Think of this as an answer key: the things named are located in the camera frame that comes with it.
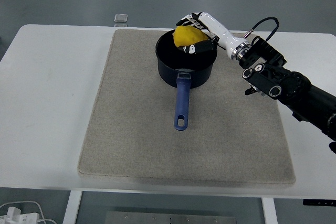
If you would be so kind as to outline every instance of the handle hole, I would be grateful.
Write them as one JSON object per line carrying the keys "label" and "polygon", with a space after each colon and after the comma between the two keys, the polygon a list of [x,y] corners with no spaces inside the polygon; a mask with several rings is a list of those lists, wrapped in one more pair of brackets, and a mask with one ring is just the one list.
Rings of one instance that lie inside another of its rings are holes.
{"label": "handle hole", "polygon": [[184,126],[184,116],[183,115],[179,115],[177,117],[177,124],[179,127],[183,127]]}

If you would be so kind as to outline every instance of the beige mat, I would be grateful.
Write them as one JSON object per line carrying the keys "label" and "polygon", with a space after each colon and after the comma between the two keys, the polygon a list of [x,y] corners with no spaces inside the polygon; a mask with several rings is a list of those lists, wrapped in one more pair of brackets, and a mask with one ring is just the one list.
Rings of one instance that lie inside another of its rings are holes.
{"label": "beige mat", "polygon": [[159,76],[163,31],[117,30],[78,169],[111,181],[201,186],[295,182],[276,101],[245,96],[243,69],[226,51],[190,93],[188,128],[173,126],[176,89]]}

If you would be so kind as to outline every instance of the metal plate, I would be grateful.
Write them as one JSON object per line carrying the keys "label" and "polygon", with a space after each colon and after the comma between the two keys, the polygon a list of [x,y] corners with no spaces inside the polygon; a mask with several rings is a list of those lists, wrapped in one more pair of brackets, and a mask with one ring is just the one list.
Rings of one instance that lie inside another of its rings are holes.
{"label": "metal plate", "polygon": [[169,215],[148,212],[114,212],[106,213],[105,224],[236,224],[235,217]]}

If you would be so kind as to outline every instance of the power adapter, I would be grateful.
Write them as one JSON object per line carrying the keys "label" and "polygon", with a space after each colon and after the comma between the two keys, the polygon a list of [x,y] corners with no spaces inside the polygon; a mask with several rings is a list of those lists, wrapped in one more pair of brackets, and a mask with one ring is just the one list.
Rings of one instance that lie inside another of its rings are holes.
{"label": "power adapter", "polygon": [[21,210],[9,207],[7,215],[0,217],[0,224],[37,224],[40,215],[36,212],[21,215]]}

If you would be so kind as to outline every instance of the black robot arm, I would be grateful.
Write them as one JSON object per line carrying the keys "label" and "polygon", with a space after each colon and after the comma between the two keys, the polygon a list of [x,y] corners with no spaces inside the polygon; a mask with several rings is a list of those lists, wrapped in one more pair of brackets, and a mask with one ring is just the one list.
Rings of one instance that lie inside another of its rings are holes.
{"label": "black robot arm", "polygon": [[[298,121],[312,123],[336,141],[336,97],[312,85],[301,73],[285,69],[284,57],[266,41],[257,38],[239,62],[245,68],[243,78],[251,85],[245,94],[262,92],[279,100]],[[263,63],[255,63],[260,58]],[[336,153],[336,142],[329,147]]]}

